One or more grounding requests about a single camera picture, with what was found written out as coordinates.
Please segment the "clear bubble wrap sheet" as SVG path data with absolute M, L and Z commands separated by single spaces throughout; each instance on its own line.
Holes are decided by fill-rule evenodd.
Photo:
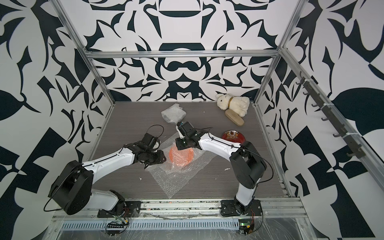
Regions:
M 160 150 L 163 151 L 165 148 L 171 146 L 172 143 L 176 143 L 176 138 L 178 137 L 178 133 L 175 133 L 170 136 L 166 141 L 161 143 Z M 216 154 L 205 151 L 205 153 L 196 161 L 191 163 L 189 167 L 176 173 L 166 174 L 166 172 L 161 169 L 162 164 L 149 166 L 146 171 L 153 176 L 153 178 L 158 183 L 160 188 L 165 192 L 167 197 L 171 198 L 185 185 L 187 185 L 188 182 L 200 170 L 202 170 L 206 165 L 208 165 L 215 156 Z

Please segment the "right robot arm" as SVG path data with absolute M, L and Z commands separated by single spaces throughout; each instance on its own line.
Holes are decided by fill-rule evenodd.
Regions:
M 239 182 L 235 202 L 241 207 L 248 207 L 254 199 L 258 183 L 267 170 L 266 161 L 257 153 L 252 143 L 233 143 L 214 136 L 208 129 L 196 129 L 189 122 L 177 123 L 179 138 L 176 139 L 178 150 L 196 148 L 214 153 L 232 165 L 232 170 Z

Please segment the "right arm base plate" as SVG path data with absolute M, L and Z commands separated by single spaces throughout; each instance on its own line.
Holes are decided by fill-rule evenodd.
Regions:
M 237 217 L 237 216 L 262 216 L 263 210 L 261 202 L 252 199 L 247 206 L 243 206 L 238 200 L 221 200 L 221 216 Z

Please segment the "orange bubble plate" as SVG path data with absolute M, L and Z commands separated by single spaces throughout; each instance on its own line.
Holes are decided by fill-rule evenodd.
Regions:
M 161 169 L 164 170 L 166 174 L 176 173 L 186 169 L 205 153 L 205 151 L 195 148 L 178 150 L 175 143 L 165 148 L 163 152 L 166 157 L 166 162 L 161 165 Z

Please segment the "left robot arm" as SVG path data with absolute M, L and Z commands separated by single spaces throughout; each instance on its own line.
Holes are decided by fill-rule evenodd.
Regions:
M 52 184 L 48 197 L 67 215 L 83 209 L 99 209 L 112 216 L 123 216 L 127 212 L 123 196 L 113 190 L 95 190 L 93 185 L 114 171 L 135 163 L 144 164 L 146 168 L 164 163 L 166 157 L 159 147 L 160 140 L 146 133 L 142 140 L 126 144 L 99 159 L 85 163 L 71 161 Z

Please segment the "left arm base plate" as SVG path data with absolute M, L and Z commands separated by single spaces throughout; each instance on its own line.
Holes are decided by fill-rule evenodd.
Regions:
M 117 206 L 110 211 L 99 210 L 97 217 L 98 218 L 112 218 L 112 217 L 121 217 L 121 218 L 131 218 L 137 217 L 141 211 L 141 201 L 125 201 L 118 202 Z

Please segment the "red floral dinner plate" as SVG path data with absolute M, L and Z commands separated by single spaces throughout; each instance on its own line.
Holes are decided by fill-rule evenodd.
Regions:
M 242 133 L 235 130 L 225 131 L 222 134 L 221 138 L 226 141 L 230 141 L 233 143 L 240 143 L 240 144 L 246 141 L 245 136 Z

